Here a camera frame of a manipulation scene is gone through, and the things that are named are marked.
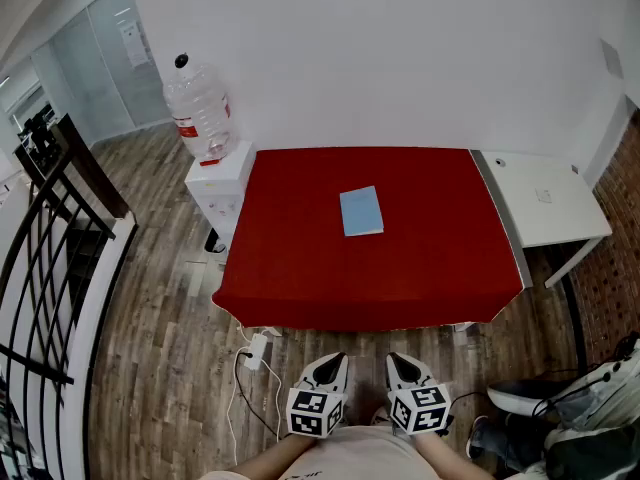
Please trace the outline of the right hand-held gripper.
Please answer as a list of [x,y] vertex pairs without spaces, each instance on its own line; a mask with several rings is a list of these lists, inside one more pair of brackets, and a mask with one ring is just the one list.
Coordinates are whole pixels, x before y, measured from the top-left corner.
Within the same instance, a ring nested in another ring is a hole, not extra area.
[[445,429],[452,405],[447,386],[412,356],[390,352],[385,365],[391,421],[408,436]]

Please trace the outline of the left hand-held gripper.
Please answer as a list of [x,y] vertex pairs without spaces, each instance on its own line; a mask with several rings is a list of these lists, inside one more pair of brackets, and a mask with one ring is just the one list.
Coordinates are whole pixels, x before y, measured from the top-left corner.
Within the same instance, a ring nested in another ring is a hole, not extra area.
[[325,355],[307,365],[299,382],[323,389],[290,388],[286,404],[288,430],[292,434],[327,438],[342,421],[347,402],[349,358],[344,352]]

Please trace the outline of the blue notebook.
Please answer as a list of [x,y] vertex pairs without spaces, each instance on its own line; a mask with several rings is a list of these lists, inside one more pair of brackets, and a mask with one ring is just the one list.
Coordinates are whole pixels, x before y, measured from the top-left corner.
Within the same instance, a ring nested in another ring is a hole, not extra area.
[[341,193],[340,207],[346,237],[384,232],[384,223],[374,186]]

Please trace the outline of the person's right forearm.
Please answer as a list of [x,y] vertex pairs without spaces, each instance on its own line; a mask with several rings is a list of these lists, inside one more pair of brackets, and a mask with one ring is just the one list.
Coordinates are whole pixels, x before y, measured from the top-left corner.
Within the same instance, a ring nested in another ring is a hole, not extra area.
[[412,435],[411,440],[441,480],[495,480],[487,471],[455,452],[435,432]]

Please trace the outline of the person's left forearm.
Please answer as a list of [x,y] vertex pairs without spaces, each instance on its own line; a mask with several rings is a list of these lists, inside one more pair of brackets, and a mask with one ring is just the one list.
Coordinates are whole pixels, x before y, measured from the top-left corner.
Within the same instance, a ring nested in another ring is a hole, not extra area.
[[231,471],[249,480],[278,480],[315,444],[313,437],[290,434],[271,448],[231,468]]

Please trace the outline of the white power strip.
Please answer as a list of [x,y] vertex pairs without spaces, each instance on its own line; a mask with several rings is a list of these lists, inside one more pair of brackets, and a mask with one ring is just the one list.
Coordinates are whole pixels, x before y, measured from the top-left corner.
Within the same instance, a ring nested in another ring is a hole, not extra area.
[[248,370],[257,371],[260,368],[267,344],[268,337],[265,334],[257,333],[251,337],[249,347],[244,356],[244,366]]

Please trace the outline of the person's light shirt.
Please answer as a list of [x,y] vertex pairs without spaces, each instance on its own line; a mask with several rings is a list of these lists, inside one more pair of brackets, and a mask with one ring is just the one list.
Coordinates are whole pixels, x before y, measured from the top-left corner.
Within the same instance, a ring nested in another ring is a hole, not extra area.
[[[440,480],[408,441],[388,426],[340,428],[297,459],[278,480]],[[199,480],[249,480],[228,470]]]

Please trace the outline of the black shoe white sole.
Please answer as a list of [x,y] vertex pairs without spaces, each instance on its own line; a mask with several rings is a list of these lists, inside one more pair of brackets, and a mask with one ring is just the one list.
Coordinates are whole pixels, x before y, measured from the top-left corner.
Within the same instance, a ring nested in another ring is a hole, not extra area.
[[571,384],[571,381],[522,379],[500,381],[487,386],[491,402],[500,410],[533,417],[545,410],[549,401]]

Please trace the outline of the red tablecloth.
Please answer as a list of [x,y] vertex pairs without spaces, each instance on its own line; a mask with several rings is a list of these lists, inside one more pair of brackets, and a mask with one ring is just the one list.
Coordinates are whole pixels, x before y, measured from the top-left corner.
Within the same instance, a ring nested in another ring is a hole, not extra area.
[[[374,186],[384,232],[346,237],[340,194]],[[260,151],[213,302],[247,327],[377,332],[488,323],[523,290],[470,152]]]

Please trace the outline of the white sneaker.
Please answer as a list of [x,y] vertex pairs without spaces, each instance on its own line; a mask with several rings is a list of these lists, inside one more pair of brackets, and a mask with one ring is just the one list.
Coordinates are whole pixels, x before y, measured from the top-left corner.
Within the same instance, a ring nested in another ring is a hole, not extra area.
[[640,333],[634,331],[602,363],[552,398],[564,428],[622,427],[640,418]]

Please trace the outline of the white water dispenser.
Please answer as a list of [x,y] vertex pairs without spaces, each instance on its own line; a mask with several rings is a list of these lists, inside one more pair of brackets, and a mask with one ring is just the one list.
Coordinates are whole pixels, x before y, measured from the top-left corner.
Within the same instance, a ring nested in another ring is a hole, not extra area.
[[256,153],[251,142],[241,140],[215,165],[201,166],[194,161],[185,179],[189,192],[227,249],[233,240]]

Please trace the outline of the white side desk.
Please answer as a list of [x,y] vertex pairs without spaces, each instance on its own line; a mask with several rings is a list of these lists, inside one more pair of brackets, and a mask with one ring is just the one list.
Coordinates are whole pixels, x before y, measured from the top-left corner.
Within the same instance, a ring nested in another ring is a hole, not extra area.
[[553,287],[612,229],[581,174],[556,157],[508,152],[470,152],[494,202],[525,288],[532,279],[524,251],[582,242],[544,286]]

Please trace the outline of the large clear water bottle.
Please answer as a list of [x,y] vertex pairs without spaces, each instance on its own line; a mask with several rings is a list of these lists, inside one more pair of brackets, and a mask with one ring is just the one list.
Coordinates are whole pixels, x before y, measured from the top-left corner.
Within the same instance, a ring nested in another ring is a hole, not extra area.
[[201,166],[215,165],[238,141],[225,83],[210,64],[197,64],[187,53],[174,59],[175,73],[163,94],[186,148]]

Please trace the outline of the black metal railing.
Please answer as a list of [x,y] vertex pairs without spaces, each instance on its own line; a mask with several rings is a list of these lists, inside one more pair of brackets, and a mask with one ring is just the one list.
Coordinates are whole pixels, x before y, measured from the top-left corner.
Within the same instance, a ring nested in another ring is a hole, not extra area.
[[77,143],[0,206],[0,441],[13,478],[89,480],[91,376],[137,222]]

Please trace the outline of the dark wooden handrail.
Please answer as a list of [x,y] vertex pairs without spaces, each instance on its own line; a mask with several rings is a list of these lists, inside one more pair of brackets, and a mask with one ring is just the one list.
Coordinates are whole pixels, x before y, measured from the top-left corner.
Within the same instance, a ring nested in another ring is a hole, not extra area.
[[51,126],[38,114],[25,122],[18,136],[20,145],[14,155],[36,188],[41,189],[49,178],[55,179],[54,184],[62,182],[63,173],[55,177],[53,171],[67,158],[112,217],[127,215],[129,205],[99,166],[68,114]]

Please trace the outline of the glass office partition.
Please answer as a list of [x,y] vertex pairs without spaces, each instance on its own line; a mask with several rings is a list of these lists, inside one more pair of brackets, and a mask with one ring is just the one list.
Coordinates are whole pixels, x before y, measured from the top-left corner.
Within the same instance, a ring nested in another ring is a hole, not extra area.
[[56,114],[89,144],[170,120],[135,0],[93,0],[30,60]]

